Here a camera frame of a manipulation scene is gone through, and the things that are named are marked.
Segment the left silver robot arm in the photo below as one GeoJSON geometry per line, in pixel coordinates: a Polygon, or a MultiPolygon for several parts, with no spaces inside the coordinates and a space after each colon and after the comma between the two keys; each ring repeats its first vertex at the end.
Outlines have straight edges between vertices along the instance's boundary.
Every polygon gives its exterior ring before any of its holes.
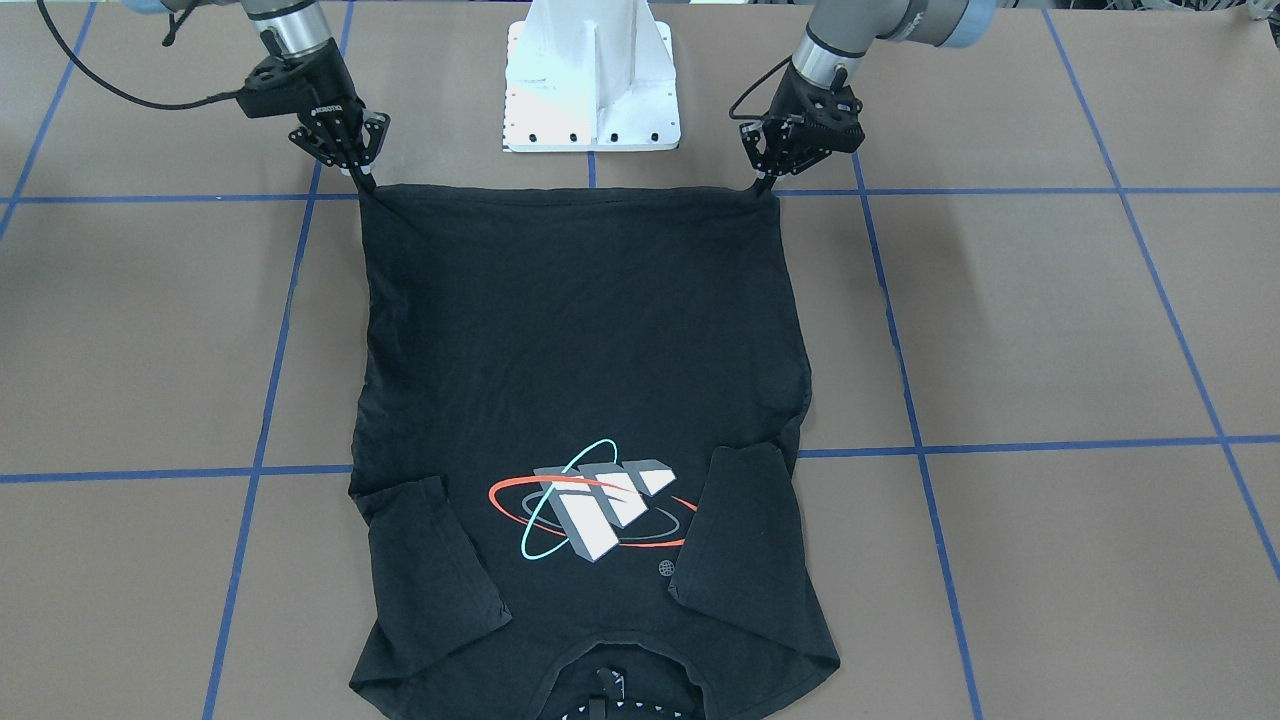
{"type": "Polygon", "coordinates": [[[768,109],[730,118],[762,196],[777,179],[800,174],[833,154],[854,154],[865,140],[852,78],[877,41],[970,47],[991,27],[997,1],[817,1],[796,49],[740,96],[780,77],[768,109]]]}

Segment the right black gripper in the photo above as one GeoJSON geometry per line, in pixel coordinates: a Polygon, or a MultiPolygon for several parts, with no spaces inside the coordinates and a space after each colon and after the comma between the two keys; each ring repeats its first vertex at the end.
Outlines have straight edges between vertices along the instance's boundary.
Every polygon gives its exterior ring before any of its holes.
{"type": "Polygon", "coordinates": [[[246,78],[238,105],[248,118],[294,115],[300,126],[291,142],[325,167],[352,170],[358,192],[376,191],[370,168],[390,117],[367,109],[338,46],[323,45],[296,59],[264,59],[246,78]]]}

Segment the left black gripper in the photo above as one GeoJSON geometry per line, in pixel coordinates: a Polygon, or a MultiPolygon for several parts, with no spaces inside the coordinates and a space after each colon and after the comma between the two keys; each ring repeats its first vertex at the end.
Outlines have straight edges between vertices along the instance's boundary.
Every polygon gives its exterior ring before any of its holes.
{"type": "Polygon", "coordinates": [[[777,73],[782,78],[769,109],[740,117],[740,138],[756,173],[755,195],[769,192],[780,177],[796,176],[833,152],[855,152],[865,138],[859,120],[863,104],[849,85],[846,67],[837,65],[829,83],[813,85],[794,67],[777,65],[740,99],[777,73]]]}

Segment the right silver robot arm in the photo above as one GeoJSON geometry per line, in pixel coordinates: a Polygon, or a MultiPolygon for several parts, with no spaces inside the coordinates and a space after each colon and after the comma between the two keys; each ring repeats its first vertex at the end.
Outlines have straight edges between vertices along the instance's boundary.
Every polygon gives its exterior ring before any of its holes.
{"type": "Polygon", "coordinates": [[[248,118],[294,117],[289,140],[324,167],[348,174],[360,192],[390,124],[358,96],[346,59],[316,1],[243,1],[266,58],[246,77],[237,104],[248,118]]]}

